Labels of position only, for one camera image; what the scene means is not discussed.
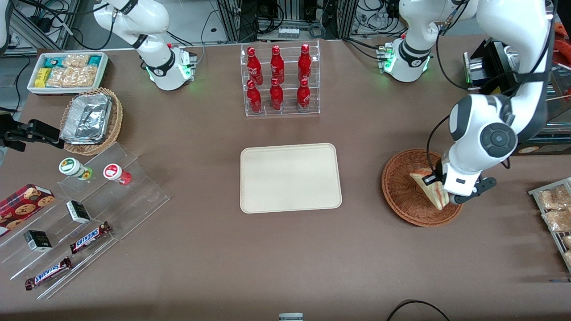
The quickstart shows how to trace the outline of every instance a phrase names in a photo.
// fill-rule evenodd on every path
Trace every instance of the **tabletop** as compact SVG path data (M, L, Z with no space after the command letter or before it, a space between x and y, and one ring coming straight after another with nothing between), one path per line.
M453 79L463 77L462 53L484 38L441 37ZM548 282L567 277L565 265L526 192L571 176L571 157L514 157L510 170L485 172L497 187L450 224L413 226L384 200L383 166L424 147L466 92L436 60L418 81L400 83L342 41L320 46L321 114L288 119L244 115L239 45L207 47L196 81L172 92L149 81L136 51L108 51L104 85L124 109L118 141L172 199L49 300L36 300L0 266L0 319L276 320L303 312L308 321L379 320L420 299L452 320L569 320L571 284ZM69 100L30 94L21 120L58 126ZM241 151L307 143L336 147L343 204L243 213ZM451 143L440 129L432 149ZM54 185L69 156L40 143L10 151L0 198L26 183ZM407 306L394 320L439 318Z

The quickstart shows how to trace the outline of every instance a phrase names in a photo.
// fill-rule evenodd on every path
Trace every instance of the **snack tray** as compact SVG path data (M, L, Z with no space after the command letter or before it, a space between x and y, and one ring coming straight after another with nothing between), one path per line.
M567 235L571 235L571 232L553 232L553 231L551 231L551 229L549 229L549 224L545 220L545 214L547 212L549 212L549 210L545 209L543 207L543 205L541 204L541 202L539 200L539 192L545 191L545 190L550 190L550 189L557 187L559 185L563 185L567 189L567 192L569 193L569 195L571 195L571 187L569 184L571 184L571 178L566 178L566 179L559 180L555 183L545 185L545 186L542 186L540 188L536 188L536 189L528 192L528 194L533 196L533 199L536 201L537 207L539 207L539 210L541 211L541 217L543 218L545 224L548 226L548 230L551 233L551 236L553 236L553 239L555 240L555 244L557 245L557 248L559 249L559 253L562 256L563 256L563 253L571 250L571 249L567 248L565 246L565 244L563 243L563 237L565 237ZM566 260L563 260L563 261L565 262L565 265L567 266L567 270L569 272L571 272L571 266L567 263Z
M93 169L89 180L68 176L57 183L50 189L56 197L51 205L0 238L2 268L13 282L21 284L22 291L25 291L24 283L28 278L69 256L72 269L62 271L28 291L38 299L48 299L170 199L135 160L134 154L114 143L85 163ZM103 168L110 163L130 172L132 181L128 185L120 185L103 177ZM71 219L66 203L72 199L85 206L91 216L88 224L79 224ZM105 221L112 230L72 255L69 245ZM53 248L45 253L30 251L23 236L27 230L44 231Z

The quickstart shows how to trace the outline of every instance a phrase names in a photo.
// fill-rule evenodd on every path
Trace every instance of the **acrylic bottle rack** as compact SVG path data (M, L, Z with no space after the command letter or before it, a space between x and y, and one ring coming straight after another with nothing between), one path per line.
M299 88L299 79L297 77L297 61L301 54L301 45L309 44L309 55L311 56L311 77L309 78L308 87L311 91L309 96L309 109L301 113L297 110L297 89ZM271 106L270 88L272 73L270 69L270 60L272 59L271 47L266 43L252 43L242 45L240 51L240 69L242 71L242 91L244 92L244 110L248 117L263 117L263 116L280 116L280 115L308 115L319 114L321 111L320 100L320 52L319 41L304 41L304 42L280 42L280 53L284 59L285 65L285 82L281 85L284 93L284 103L281 111L276 111ZM246 82L250 78L248 73L248 55L246 49L254 47L256 49L256 56L262 64L262 76L264 82L258 86L258 90L262 95L262 112L254 114L250 109L248 103L248 96L246 92L248 87Z

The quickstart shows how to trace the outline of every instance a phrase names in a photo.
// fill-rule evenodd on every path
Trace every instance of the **snickers bar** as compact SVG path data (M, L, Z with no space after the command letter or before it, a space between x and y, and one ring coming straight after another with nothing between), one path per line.
M36 275L35 278L30 278L26 280L26 291L30 291L36 286L40 285L45 280L52 278L54 275L60 273L63 270L71 269L71 260L70 258L66 257L63 261L59 262L58 264L48 268L46 271Z
M86 236L82 237L79 241L75 242L74 244L70 245L71 248L71 253L75 254L77 253L79 250L81 250L82 248L88 246L89 244L91 244L93 241L95 241L96 239L98 239L101 235L107 233L111 231L111 227L109 227L109 224L107 224L107 221L105 221L103 224L101 224L100 226L98 226L96 229L94 229L93 231L91 231L89 234L87 234Z

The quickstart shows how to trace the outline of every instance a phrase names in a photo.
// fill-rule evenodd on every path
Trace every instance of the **white tray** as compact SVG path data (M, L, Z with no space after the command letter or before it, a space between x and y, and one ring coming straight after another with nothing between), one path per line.
M95 74L95 80L93 81L93 86L91 87L67 87L67 88L57 88L57 87L36 87L35 79L38 76L38 70L43 67L46 58L63 57L68 54L74 55L90 55L90 56L101 56L101 61L99 61L99 66L97 67L97 73ZM48 53L41 54L38 57L38 61L30 76L28 81L28 91L36 95L66 95L66 94L79 94L87 90L99 88L101 81L103 80L103 75L105 73L105 68L107 67L108 57L104 53L99 53L95 51L81 51L81 52L69 52L69 53Z
M240 208L248 214L337 208L341 184L329 143L254 147L240 156Z

